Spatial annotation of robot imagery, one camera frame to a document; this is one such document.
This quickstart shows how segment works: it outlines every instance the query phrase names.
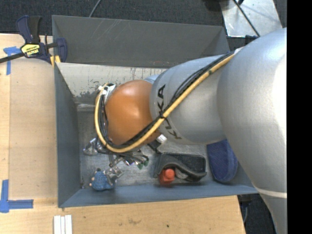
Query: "clamp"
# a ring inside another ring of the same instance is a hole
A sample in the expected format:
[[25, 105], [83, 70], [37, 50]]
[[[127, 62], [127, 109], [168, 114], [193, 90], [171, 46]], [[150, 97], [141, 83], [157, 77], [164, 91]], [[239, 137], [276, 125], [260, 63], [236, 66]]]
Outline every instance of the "clamp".
[[40, 42], [39, 37], [39, 23], [42, 17], [40, 16], [23, 16], [16, 22], [16, 27], [19, 34], [24, 38], [25, 44], [20, 48], [20, 53], [7, 56], [0, 59], [0, 63], [17, 59], [20, 57], [36, 58], [52, 64], [53, 58], [49, 53], [50, 48], [58, 48], [58, 57], [61, 62], [65, 62], [67, 58], [67, 44], [64, 38], [57, 38], [56, 42], [47, 44], [47, 37], [45, 43]]

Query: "gray bin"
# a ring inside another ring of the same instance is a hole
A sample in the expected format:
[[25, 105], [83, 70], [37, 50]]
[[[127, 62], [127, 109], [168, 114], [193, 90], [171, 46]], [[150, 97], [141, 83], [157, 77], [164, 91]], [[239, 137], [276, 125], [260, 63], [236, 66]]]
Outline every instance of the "gray bin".
[[95, 136], [97, 86], [144, 79], [191, 59], [224, 54], [229, 48], [222, 27], [53, 16], [53, 37], [68, 43], [67, 61], [55, 67], [59, 207], [257, 193], [241, 166], [231, 183], [218, 183], [210, 173], [206, 146], [170, 141], [161, 147], [163, 152], [203, 155], [207, 175], [197, 183], [177, 179], [162, 187], [153, 177], [157, 154], [146, 146], [147, 167], [118, 165], [124, 175], [113, 190], [98, 192], [88, 186], [96, 168], [109, 164], [106, 155], [81, 151]]

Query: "yellow cable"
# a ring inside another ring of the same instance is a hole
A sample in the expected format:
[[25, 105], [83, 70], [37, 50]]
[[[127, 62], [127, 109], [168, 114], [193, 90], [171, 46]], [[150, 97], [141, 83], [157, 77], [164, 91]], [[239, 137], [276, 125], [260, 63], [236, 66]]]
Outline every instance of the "yellow cable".
[[[232, 58], [233, 58], [234, 54], [226, 57], [224, 60], [222, 60], [221, 62], [217, 63], [215, 66], [213, 66], [209, 71], [205, 72], [204, 74], [202, 74], [192, 85], [190, 85], [180, 96], [179, 98], [177, 98], [174, 103], [163, 113], [163, 116], [165, 118], [168, 117], [168, 115], [186, 98], [187, 95], [189, 95], [191, 93], [191, 91], [193, 91], [203, 80], [205, 80], [209, 75], [213, 74], [215, 71], [217, 71], [220, 67], [222, 67], [223, 65], [225, 65], [226, 63], [228, 63]], [[99, 139], [101, 140], [102, 144], [110, 151], [115, 152], [115, 153], [124, 153], [126, 151], [129, 151], [131, 149], [134, 149], [138, 146], [140, 146], [150, 135], [152, 135], [152, 133], [154, 133], [157, 128], [162, 124], [162, 122], [165, 120], [165, 118], [160, 118], [154, 126], [152, 126], [150, 128], [150, 130], [148, 132], [145, 133], [145, 135], [143, 135], [140, 139], [138, 139], [136, 142], [134, 142], [133, 144], [127, 146], [127, 147], [123, 147], [123, 148], [115, 148], [110, 146], [104, 139], [101, 130], [100, 130], [100, 126], [98, 124], [98, 108], [99, 108], [99, 100], [101, 97], [101, 92], [97, 95], [96, 97], [96, 107], [95, 107], [95, 114], [94, 114], [94, 121], [95, 121], [95, 127], [96, 127], [96, 132], [97, 135], [99, 137]]]

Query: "white bar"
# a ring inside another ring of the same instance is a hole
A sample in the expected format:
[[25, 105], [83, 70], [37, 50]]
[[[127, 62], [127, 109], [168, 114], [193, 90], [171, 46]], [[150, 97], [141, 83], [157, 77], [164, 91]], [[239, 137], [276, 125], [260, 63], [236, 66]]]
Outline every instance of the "white bar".
[[65, 215], [65, 233], [73, 234], [73, 223], [71, 215]]
[[54, 234], [62, 234], [61, 226], [60, 226], [60, 215], [54, 216], [53, 218], [53, 233]]
[[60, 217], [60, 230], [61, 230], [61, 234], [66, 234], [66, 232], [65, 232], [65, 217], [64, 216]]

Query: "blue painter's tape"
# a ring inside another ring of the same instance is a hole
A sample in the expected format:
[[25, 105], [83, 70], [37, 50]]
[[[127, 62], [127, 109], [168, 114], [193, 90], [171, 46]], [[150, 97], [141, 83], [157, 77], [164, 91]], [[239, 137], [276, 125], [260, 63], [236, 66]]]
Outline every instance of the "blue painter's tape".
[[[17, 48], [16, 46], [14, 47], [8, 47], [8, 48], [4, 48], [3, 51], [8, 55], [15, 55], [15, 54], [19, 54], [20, 53], [20, 49]], [[11, 61], [7, 62], [6, 65], [6, 75], [8, 76], [11, 73]]]
[[32, 209], [33, 199], [25, 200], [8, 200], [9, 194], [9, 180], [2, 181], [2, 191], [0, 200], [0, 213], [8, 213], [13, 209]]

